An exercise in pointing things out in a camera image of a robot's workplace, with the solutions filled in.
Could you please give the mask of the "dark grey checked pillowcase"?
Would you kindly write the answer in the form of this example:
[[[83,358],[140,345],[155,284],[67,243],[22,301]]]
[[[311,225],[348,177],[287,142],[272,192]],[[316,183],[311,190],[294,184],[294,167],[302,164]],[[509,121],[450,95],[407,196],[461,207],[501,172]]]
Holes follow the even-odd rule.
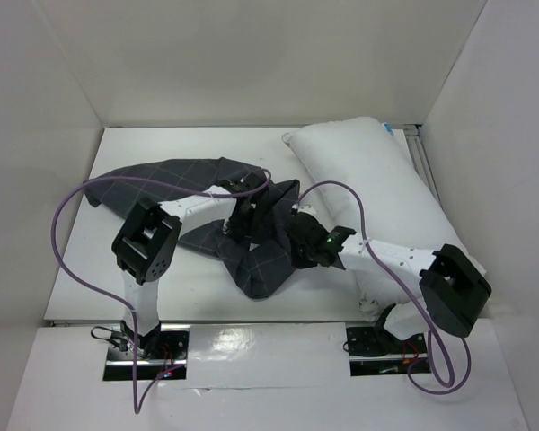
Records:
[[[158,180],[185,189],[203,191],[222,180],[237,182],[259,166],[221,157],[170,159],[118,168],[106,175]],[[230,236],[222,221],[203,225],[183,235],[178,244],[190,251],[220,259],[235,284],[253,300],[272,296],[295,272],[285,224],[300,192],[300,181],[271,182],[261,197],[262,218],[242,239]],[[88,186],[84,194],[92,207],[106,206],[125,218],[141,198],[155,202],[185,198],[187,194],[138,181],[111,180]]]

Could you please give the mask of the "white pillow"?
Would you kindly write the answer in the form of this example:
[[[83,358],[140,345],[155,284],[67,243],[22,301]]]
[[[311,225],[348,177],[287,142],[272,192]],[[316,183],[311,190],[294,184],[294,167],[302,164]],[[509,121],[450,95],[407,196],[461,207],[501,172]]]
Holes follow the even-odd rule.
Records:
[[[313,124],[282,140],[318,186],[302,202],[314,206],[320,222],[408,249],[467,250],[396,136],[378,120]]]

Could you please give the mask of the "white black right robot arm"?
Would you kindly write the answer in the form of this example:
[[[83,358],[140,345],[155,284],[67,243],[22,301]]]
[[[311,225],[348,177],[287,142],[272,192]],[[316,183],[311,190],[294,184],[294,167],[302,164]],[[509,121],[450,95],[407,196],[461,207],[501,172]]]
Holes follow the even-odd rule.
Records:
[[[337,226],[327,231],[306,212],[296,212],[285,227],[295,268],[337,268],[378,275],[420,293],[407,303],[388,305],[376,321],[374,341],[393,352],[404,340],[435,326],[467,338],[490,298],[491,287],[464,252],[452,244],[440,250],[408,249],[366,240],[362,233]]]

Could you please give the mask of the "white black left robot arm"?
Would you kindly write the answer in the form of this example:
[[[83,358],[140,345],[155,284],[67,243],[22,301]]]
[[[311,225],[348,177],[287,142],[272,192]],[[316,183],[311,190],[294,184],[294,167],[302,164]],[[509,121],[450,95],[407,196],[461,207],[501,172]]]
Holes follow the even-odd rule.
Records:
[[[125,311],[120,329],[136,356],[148,358],[159,348],[159,279],[171,266],[179,239],[212,223],[221,224],[221,232],[233,240],[243,239],[269,184],[266,172],[250,173],[236,182],[221,180],[197,195],[163,202],[143,198],[132,207],[111,250],[132,307]]]

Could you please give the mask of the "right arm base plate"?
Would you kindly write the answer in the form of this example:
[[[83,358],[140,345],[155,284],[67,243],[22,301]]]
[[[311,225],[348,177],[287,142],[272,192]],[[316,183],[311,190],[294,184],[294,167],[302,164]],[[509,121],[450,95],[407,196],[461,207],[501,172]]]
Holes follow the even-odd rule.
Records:
[[[373,326],[348,326],[342,348],[349,355],[352,377],[407,374],[429,374],[425,336],[415,334],[399,340]]]

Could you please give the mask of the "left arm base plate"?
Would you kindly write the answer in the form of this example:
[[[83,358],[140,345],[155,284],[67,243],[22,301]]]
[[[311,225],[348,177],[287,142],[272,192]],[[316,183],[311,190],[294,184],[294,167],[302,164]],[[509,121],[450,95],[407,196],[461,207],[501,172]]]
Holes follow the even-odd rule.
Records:
[[[105,382],[130,382],[134,348],[119,326],[94,326],[90,335],[108,347],[102,379]],[[188,326],[163,325],[157,337],[137,351],[137,379],[152,381],[161,375],[166,381],[185,380],[189,341]]]

